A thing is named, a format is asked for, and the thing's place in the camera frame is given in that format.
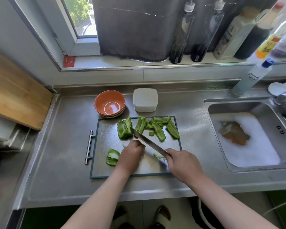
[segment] sink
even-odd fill
[[[286,168],[286,120],[270,99],[204,102],[218,144],[232,172]],[[223,137],[223,123],[236,121],[250,139],[246,145]]]

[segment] window frame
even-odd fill
[[[69,56],[100,55],[97,37],[77,38],[62,0],[36,0],[61,49]]]

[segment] window sill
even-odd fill
[[[131,59],[119,59],[111,56],[77,56],[75,66],[62,68],[61,72],[252,66],[259,61],[261,60],[255,56],[251,56],[247,60],[240,60],[236,58],[217,60],[212,53],[207,53],[202,62],[193,62],[191,61],[189,55],[185,55],[179,64],[172,64],[168,59],[162,62],[141,62]],[[276,62],[276,64],[286,64],[286,60]]]

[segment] curtain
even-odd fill
[[[188,0],[92,0],[102,55],[159,62],[168,58],[174,42],[178,14]],[[191,52],[201,34],[204,18],[212,14],[217,0],[193,0],[195,15],[184,50]],[[264,10],[277,0],[224,0],[225,17],[208,51],[212,52],[225,30],[247,5]]]

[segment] bowl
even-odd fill
[[[116,117],[125,109],[125,98],[121,92],[104,91],[96,97],[94,107],[104,117]]]

